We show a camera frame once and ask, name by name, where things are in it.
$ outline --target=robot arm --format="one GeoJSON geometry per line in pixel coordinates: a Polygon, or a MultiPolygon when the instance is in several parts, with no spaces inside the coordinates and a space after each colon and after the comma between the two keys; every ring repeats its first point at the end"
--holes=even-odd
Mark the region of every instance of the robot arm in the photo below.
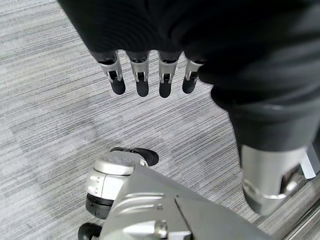
{"type": "Polygon", "coordinates": [[[127,51],[137,92],[148,94],[148,52],[159,51],[159,93],[170,95],[181,51],[183,91],[198,77],[229,113],[243,191],[260,215],[297,185],[320,121],[320,7],[311,0],[59,0],[116,94],[127,51]]]}

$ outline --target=black fingertip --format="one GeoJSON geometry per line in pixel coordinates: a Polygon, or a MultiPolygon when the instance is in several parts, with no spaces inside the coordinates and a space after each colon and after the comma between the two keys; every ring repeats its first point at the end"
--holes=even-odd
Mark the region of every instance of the black fingertip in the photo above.
{"type": "Polygon", "coordinates": [[[149,93],[149,85],[148,81],[140,80],[139,82],[136,83],[136,91],[140,97],[145,97],[149,93]]]}
{"type": "Polygon", "coordinates": [[[194,79],[190,79],[189,81],[184,77],[183,84],[182,84],[182,90],[185,94],[190,94],[194,91],[196,86],[196,81],[194,79]]]}
{"type": "Polygon", "coordinates": [[[171,83],[169,83],[168,81],[164,81],[164,83],[160,82],[160,86],[159,86],[159,94],[161,97],[163,98],[167,98],[169,97],[171,93],[171,83]]]}
{"type": "Polygon", "coordinates": [[[118,81],[117,79],[113,80],[113,82],[111,82],[111,87],[113,92],[117,95],[121,95],[126,91],[126,85],[123,78],[121,81],[118,81]]]}

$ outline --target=metal bracket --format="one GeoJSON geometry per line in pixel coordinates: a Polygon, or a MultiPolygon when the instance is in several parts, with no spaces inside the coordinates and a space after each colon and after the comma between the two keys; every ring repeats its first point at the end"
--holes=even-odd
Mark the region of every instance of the metal bracket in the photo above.
{"type": "Polygon", "coordinates": [[[140,82],[138,78],[138,73],[143,73],[143,79],[145,82],[148,81],[148,74],[149,74],[149,56],[143,62],[134,62],[130,60],[132,73],[134,75],[134,79],[137,83],[140,82]]]}
{"type": "Polygon", "coordinates": [[[187,81],[190,81],[191,73],[198,72],[201,66],[203,66],[203,64],[188,60],[185,68],[185,79],[187,81]]]}
{"type": "Polygon", "coordinates": [[[115,53],[116,55],[116,61],[113,64],[107,65],[107,64],[103,64],[100,63],[100,66],[103,70],[103,72],[105,73],[105,75],[107,76],[107,78],[109,79],[109,81],[111,83],[114,82],[114,80],[118,80],[119,82],[122,80],[122,69],[121,69],[121,63],[119,60],[119,56],[118,53],[115,53]],[[110,72],[115,71],[116,73],[116,77],[111,76],[110,72]]]}
{"type": "Polygon", "coordinates": [[[169,81],[168,83],[171,84],[174,75],[175,75],[175,71],[176,71],[176,67],[177,67],[178,61],[175,61],[173,63],[165,63],[163,61],[161,61],[161,59],[159,59],[159,77],[160,77],[160,83],[165,83],[165,74],[169,74],[169,81]]]}

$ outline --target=gray carpet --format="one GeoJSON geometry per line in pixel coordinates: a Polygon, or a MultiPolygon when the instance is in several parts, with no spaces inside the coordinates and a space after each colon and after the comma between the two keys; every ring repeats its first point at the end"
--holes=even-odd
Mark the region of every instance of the gray carpet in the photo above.
{"type": "Polygon", "coordinates": [[[301,180],[272,216],[250,210],[227,114],[209,85],[182,92],[184,56],[163,99],[152,52],[142,98],[121,51],[126,93],[117,96],[55,1],[2,0],[0,23],[1,239],[76,239],[82,223],[98,222],[85,210],[86,172],[115,146],[156,151],[154,169],[276,239],[319,197],[319,180],[301,180]]]}

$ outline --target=caster wheel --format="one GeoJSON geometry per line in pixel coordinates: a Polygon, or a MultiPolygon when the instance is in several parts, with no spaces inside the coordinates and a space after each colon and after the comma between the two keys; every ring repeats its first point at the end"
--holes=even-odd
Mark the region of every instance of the caster wheel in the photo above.
{"type": "Polygon", "coordinates": [[[91,240],[93,237],[98,238],[100,236],[101,229],[101,226],[87,222],[79,227],[78,240],[91,240]]]}

